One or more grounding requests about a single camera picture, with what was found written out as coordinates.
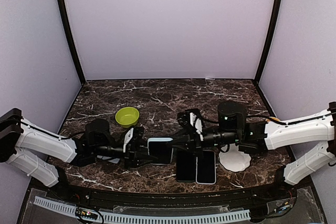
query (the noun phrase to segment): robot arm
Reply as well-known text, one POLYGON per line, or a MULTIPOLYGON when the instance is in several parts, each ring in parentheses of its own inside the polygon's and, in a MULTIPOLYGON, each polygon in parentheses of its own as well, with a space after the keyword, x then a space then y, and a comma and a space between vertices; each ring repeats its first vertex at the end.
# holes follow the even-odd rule
POLYGON ((237 103, 224 102, 218 106, 219 126, 202 128, 195 118, 202 118, 200 112, 188 110, 180 113, 178 120, 186 136, 180 136, 171 143, 174 147, 193 152, 201 157, 202 148, 236 144, 239 151, 258 154, 282 146, 321 141, 297 161, 277 171, 278 182, 293 186, 325 164, 336 160, 336 102, 328 110, 289 121, 246 123, 246 110, 237 103))
POLYGON ((332 102, 328 110, 320 113, 284 121, 283 125, 275 122, 266 124, 265 143, 268 150, 275 150, 290 144, 321 141, 304 156, 280 170, 285 183, 296 185, 306 176, 336 160, 335 108, 336 103, 332 102))
POLYGON ((125 167, 139 167, 155 157, 140 151, 143 129, 132 127, 116 142, 109 132, 109 123, 96 119, 86 125, 80 139, 46 131, 24 119, 21 110, 12 109, 0 118, 0 162, 11 164, 52 187, 64 179, 64 171, 47 164, 29 150, 56 157, 66 163, 85 166, 97 156, 124 158, 125 167))

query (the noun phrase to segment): cable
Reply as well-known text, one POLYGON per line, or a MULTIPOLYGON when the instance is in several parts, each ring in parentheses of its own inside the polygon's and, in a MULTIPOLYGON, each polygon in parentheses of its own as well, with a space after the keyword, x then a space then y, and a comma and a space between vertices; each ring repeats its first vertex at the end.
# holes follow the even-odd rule
POLYGON ((213 121, 213 120, 210 120, 210 119, 207 119, 207 118, 204 118, 202 115, 201 115, 201 119, 205 122, 208 122, 208 123, 213 123, 213 124, 218 124, 218 122, 216 121, 213 121))
POLYGON ((281 204, 281 206, 275 208, 272 212, 270 212, 269 214, 265 215, 265 216, 251 216, 251 219, 271 219, 271 218, 279 218, 279 217, 282 217, 286 214, 288 214, 295 206, 296 202, 297 202, 297 196, 295 198, 295 201, 292 203, 292 206, 288 209, 288 211, 286 211, 284 214, 282 215, 277 215, 277 216, 271 216, 273 214, 276 214, 278 212, 282 212, 282 211, 285 211, 289 206, 289 203, 293 200, 293 195, 291 193, 291 191, 287 191, 290 195, 290 200, 289 201, 286 201, 284 204, 281 204))
POLYGON ((225 144, 223 146, 218 146, 217 145, 217 148, 219 149, 220 152, 227 153, 230 150, 230 145, 229 144, 225 144))
MULTIPOLYGON (((52 193, 54 196, 56 196, 56 198, 58 198, 59 200, 61 200, 61 201, 65 201, 64 199, 62 199, 61 197, 59 197, 59 196, 57 195, 57 193, 55 193, 54 191, 52 191, 52 190, 50 190, 50 189, 49 189, 48 191, 49 191, 50 193, 52 193)), ((74 194, 73 196, 77 197, 77 198, 80 200, 78 194, 74 194)), ((100 211, 95 210, 94 208, 88 208, 87 206, 82 205, 82 204, 78 204, 78 203, 75 203, 75 204, 76 204, 77 207, 81 207, 81 208, 84 208, 84 209, 88 209, 88 210, 91 210, 91 211, 95 211, 95 212, 100 216, 100 218, 101 218, 101 223, 100 223, 100 224, 104 224, 104 216, 101 214, 100 211)))
POLYGON ((30 124, 28 124, 28 123, 25 123, 25 122, 22 122, 22 121, 21 121, 21 123, 22 123, 23 125, 27 126, 27 127, 30 127, 30 128, 32 128, 32 129, 36 130, 36 131, 42 132, 42 133, 44 133, 44 134, 46 134, 46 135, 52 136, 52 137, 57 138, 57 139, 60 138, 61 140, 71 139, 71 138, 74 137, 74 136, 77 136, 77 135, 79 135, 79 134, 83 134, 83 133, 85 133, 85 131, 79 131, 79 132, 76 132, 76 133, 74 133, 74 134, 71 134, 70 136, 62 136, 62 137, 59 137, 59 135, 56 135, 56 134, 51 133, 51 132, 44 131, 44 130, 42 130, 42 129, 40 129, 40 128, 37 128, 37 127, 34 127, 34 126, 32 126, 32 125, 30 125, 30 124))
POLYGON ((194 120, 194 128, 196 128, 196 122, 197 122, 197 119, 200 119, 198 116, 195 117, 195 120, 194 120))
POLYGON ((298 124, 298 123, 304 123, 304 122, 308 122, 308 121, 312 121, 312 120, 316 120, 316 119, 321 119, 330 115, 335 115, 336 112, 333 113, 329 113, 326 115, 319 115, 319 116, 315 116, 314 118, 308 118, 308 119, 303 119, 303 120, 297 120, 297 121, 293 121, 293 122, 282 122, 282 121, 277 121, 276 119, 270 117, 270 116, 266 116, 266 115, 248 115, 248 118, 266 118, 276 124, 280 124, 280 125, 284 125, 284 126, 288 126, 288 125, 294 125, 294 124, 298 124))
POLYGON ((333 166, 336 165, 336 162, 335 162, 334 164, 330 164, 330 163, 328 163, 328 165, 329 165, 330 167, 333 167, 333 166))
POLYGON ((69 138, 73 138, 74 136, 77 136, 77 135, 80 135, 80 134, 84 134, 84 133, 85 133, 85 131, 79 131, 79 132, 76 132, 76 133, 74 133, 74 134, 69 135, 67 139, 69 139, 69 138))

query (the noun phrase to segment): white cable tray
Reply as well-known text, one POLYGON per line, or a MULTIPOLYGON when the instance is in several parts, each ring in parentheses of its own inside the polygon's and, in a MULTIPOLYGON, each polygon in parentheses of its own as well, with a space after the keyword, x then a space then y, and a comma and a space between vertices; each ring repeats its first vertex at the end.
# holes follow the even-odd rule
MULTIPOLYGON (((75 215, 76 206, 67 203, 53 201, 43 197, 35 197, 34 205, 45 209, 57 212, 59 214, 77 218, 75 215)), ((236 212, 226 212, 215 215, 202 216, 178 216, 178 217, 155 217, 155 216, 136 216, 136 215, 121 215, 111 212, 99 211, 104 216, 104 223, 116 224, 222 224, 233 223, 238 221, 250 220, 249 210, 241 210, 236 212)), ((101 217, 98 216, 96 223, 101 223, 101 217)))

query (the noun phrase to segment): white smartphone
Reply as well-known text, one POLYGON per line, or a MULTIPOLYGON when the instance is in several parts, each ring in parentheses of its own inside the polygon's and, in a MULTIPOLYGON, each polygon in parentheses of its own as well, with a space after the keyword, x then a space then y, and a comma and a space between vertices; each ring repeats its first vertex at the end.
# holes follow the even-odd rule
POLYGON ((170 137, 151 137, 147 140, 148 155, 158 158, 152 164, 166 165, 172 162, 173 147, 167 145, 171 140, 170 137))
POLYGON ((213 185, 216 183, 216 155, 213 151, 203 151, 203 158, 196 158, 196 183, 213 185))

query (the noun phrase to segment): black smartphone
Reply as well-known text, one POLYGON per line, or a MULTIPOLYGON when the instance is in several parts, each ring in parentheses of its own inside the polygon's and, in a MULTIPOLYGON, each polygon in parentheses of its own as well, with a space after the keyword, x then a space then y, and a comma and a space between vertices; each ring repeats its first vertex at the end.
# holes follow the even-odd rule
POLYGON ((155 165, 170 164, 173 159, 173 148, 167 143, 173 140, 170 137, 152 137, 147 140, 148 154, 158 158, 155 165))
POLYGON ((213 151, 203 151, 203 158, 196 158, 196 182, 203 185, 216 183, 216 156, 213 151))
POLYGON ((196 157, 192 153, 177 150, 176 181, 178 182, 196 181, 196 157))

